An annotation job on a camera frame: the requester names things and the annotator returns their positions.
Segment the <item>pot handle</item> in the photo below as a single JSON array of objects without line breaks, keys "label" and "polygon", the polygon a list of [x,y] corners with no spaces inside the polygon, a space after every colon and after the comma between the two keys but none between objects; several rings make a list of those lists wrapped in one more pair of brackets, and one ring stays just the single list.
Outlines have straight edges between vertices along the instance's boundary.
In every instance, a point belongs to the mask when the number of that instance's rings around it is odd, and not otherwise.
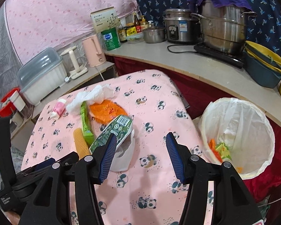
[{"label": "pot handle", "polygon": [[191,13],[191,14],[190,14],[190,17],[191,17],[191,16],[196,16],[196,17],[199,17],[200,19],[207,19],[207,20],[209,21],[209,26],[212,26],[211,19],[206,18],[206,17],[204,17],[204,16],[201,15],[201,14],[198,14],[198,13]]},{"label": "pot handle", "polygon": [[253,11],[250,11],[250,12],[242,12],[240,14],[240,17],[242,17],[244,14],[248,14],[248,18],[249,17],[256,17],[257,16],[257,13],[253,12]]}]

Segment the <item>countertop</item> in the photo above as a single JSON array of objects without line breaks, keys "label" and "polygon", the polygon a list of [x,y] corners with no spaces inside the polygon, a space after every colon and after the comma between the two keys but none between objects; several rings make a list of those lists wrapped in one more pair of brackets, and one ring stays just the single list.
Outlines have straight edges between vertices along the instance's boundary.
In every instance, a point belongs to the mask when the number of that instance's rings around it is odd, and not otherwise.
[{"label": "countertop", "polygon": [[[281,127],[281,96],[277,87],[262,87],[244,69],[198,53],[171,53],[167,50],[168,45],[173,44],[125,43],[105,54],[145,62],[205,82],[237,98],[254,103]],[[171,50],[193,51],[193,46],[171,47]]]}]

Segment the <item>orange plastic wrapper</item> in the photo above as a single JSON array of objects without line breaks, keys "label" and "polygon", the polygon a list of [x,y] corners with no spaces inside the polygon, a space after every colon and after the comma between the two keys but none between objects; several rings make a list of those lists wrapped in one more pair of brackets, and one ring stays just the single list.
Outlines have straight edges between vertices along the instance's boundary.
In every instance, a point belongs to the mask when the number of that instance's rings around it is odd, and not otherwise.
[{"label": "orange plastic wrapper", "polygon": [[211,139],[210,142],[209,142],[209,147],[212,150],[212,152],[215,155],[215,157],[222,163],[223,160],[222,160],[220,154],[215,150],[215,146],[216,146],[215,140]]},{"label": "orange plastic wrapper", "polygon": [[122,107],[110,100],[104,100],[101,104],[95,103],[91,105],[90,111],[95,120],[104,125],[109,124],[118,115],[128,116]]}]

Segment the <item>red plastic container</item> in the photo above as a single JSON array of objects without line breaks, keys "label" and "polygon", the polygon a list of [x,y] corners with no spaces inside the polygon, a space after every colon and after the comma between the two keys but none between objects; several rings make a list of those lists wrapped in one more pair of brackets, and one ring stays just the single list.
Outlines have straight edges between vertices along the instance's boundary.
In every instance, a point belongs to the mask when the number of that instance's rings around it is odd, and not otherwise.
[{"label": "red plastic container", "polygon": [[[14,92],[20,92],[20,88],[19,87],[15,87],[13,88],[10,92],[8,92],[0,101],[1,102],[5,102],[8,97],[11,97],[12,94]],[[13,111],[15,112],[16,111],[16,107],[13,105],[13,103],[10,101],[7,103],[7,105],[5,107],[3,107],[1,110],[0,110],[0,117],[8,117],[10,116],[11,114],[13,114]]]}]

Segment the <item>gray transparent lid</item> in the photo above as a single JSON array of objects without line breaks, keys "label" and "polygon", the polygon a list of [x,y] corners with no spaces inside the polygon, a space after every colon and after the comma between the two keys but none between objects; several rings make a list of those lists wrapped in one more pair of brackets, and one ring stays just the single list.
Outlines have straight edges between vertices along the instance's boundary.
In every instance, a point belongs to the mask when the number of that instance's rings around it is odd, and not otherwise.
[{"label": "gray transparent lid", "polygon": [[18,72],[18,83],[21,90],[30,87],[60,63],[62,63],[62,58],[54,48],[49,47],[36,55],[28,63],[23,65]]}]

